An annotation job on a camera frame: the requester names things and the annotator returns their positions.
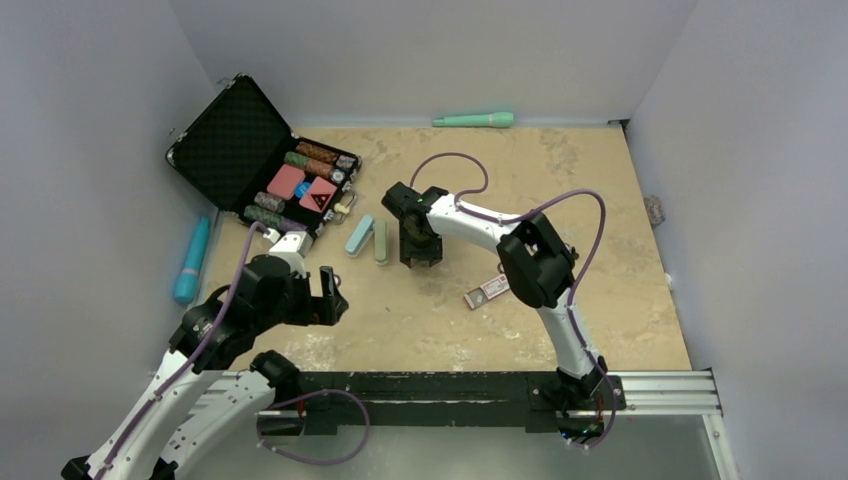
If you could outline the red white staple box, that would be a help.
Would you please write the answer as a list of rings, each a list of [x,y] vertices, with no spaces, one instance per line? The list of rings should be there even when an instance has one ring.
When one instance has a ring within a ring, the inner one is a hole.
[[[504,274],[500,274],[480,286],[466,292],[463,299],[470,310],[475,310],[494,298],[508,292],[509,283]]]

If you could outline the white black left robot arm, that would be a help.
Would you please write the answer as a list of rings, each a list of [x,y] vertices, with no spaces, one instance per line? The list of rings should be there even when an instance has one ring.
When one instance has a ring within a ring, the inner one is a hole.
[[[297,254],[243,262],[234,280],[185,313],[142,397],[94,453],[69,460],[63,479],[184,479],[238,423],[271,407],[303,415],[310,398],[300,370],[282,354],[257,354],[226,372],[271,328],[333,326],[349,304],[333,269],[321,293]]]

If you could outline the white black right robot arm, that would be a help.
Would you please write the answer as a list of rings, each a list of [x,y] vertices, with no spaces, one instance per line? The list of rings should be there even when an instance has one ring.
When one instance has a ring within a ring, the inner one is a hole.
[[[592,345],[576,305],[585,273],[574,269],[573,248],[542,210],[505,214],[465,204],[439,187],[418,193],[401,182],[386,191],[381,203],[399,223],[399,257],[407,266],[440,262],[446,237],[498,255],[511,292],[538,313],[554,348],[559,383],[545,395],[553,406],[623,406],[623,392]],[[610,396],[605,401],[604,393]]]

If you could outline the green stapler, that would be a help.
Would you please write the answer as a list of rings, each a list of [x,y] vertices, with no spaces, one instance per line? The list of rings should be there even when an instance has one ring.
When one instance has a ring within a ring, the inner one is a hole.
[[[377,265],[385,266],[389,261],[388,225],[382,218],[374,220],[374,259]]]

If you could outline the light blue stapler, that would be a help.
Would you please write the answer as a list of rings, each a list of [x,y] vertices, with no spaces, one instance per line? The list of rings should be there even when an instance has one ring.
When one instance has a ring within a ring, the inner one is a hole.
[[[344,246],[345,253],[352,258],[357,257],[374,233],[375,219],[364,215],[351,233]]]

